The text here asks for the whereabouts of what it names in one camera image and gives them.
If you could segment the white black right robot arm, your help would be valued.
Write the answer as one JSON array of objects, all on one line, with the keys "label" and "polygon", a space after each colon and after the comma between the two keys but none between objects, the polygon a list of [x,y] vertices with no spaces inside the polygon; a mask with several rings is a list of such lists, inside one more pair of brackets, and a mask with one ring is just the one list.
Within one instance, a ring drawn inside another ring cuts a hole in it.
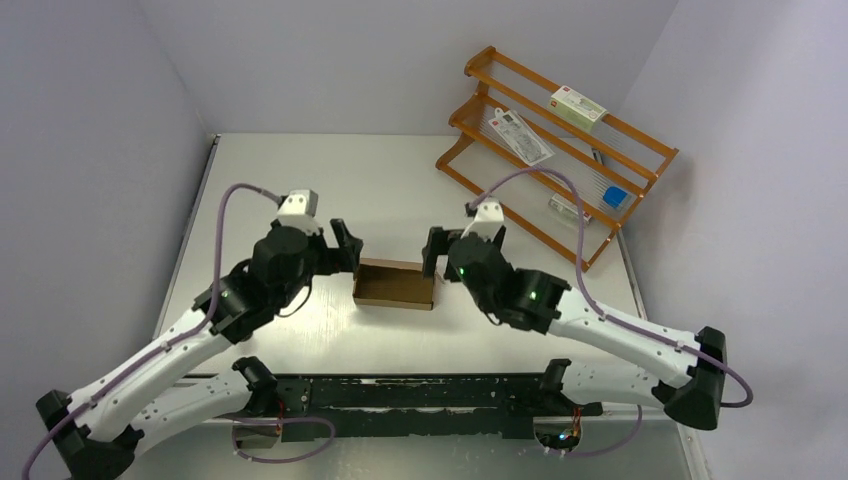
[{"label": "white black right robot arm", "polygon": [[611,307],[591,307],[566,280],[540,270],[515,268],[496,238],[433,227],[422,249],[423,274],[448,258],[444,277],[460,282],[494,325],[552,335],[603,350],[621,366],[549,363],[539,391],[542,406],[562,414],[603,402],[662,410],[688,427],[717,428],[726,374],[726,336],[706,326],[693,333],[662,327]]}]

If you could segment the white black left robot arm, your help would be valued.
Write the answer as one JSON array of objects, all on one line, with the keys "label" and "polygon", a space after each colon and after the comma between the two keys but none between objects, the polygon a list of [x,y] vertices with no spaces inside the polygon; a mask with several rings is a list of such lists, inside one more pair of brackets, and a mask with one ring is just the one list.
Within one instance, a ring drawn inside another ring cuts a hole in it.
[{"label": "white black left robot arm", "polygon": [[210,418],[261,416],[279,402],[278,382],[255,356],[189,388],[175,383],[204,361],[249,339],[288,307],[316,276],[353,273],[364,247],[341,219],[321,230],[273,221],[252,255],[214,281],[158,339],[84,388],[51,390],[36,403],[73,479],[116,479],[136,457]]}]

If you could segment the brown cardboard box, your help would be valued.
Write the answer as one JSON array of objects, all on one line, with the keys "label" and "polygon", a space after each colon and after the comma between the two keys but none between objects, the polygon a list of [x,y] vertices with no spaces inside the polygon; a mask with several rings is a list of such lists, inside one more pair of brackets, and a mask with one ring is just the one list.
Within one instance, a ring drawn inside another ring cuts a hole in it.
[{"label": "brown cardboard box", "polygon": [[352,298],[356,305],[431,311],[435,278],[425,277],[420,262],[363,258]]}]

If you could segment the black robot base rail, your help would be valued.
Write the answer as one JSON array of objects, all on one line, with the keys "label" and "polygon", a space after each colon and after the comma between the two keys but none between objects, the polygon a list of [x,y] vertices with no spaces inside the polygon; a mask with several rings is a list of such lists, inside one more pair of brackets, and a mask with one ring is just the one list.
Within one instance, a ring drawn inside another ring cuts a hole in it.
[{"label": "black robot base rail", "polygon": [[498,434],[532,439],[537,419],[603,412],[599,402],[567,401],[546,373],[272,374],[251,360],[239,360],[233,368],[247,374],[251,391],[241,413],[284,420],[285,442],[327,436],[328,428],[301,422],[309,417],[329,421],[342,438]]}]

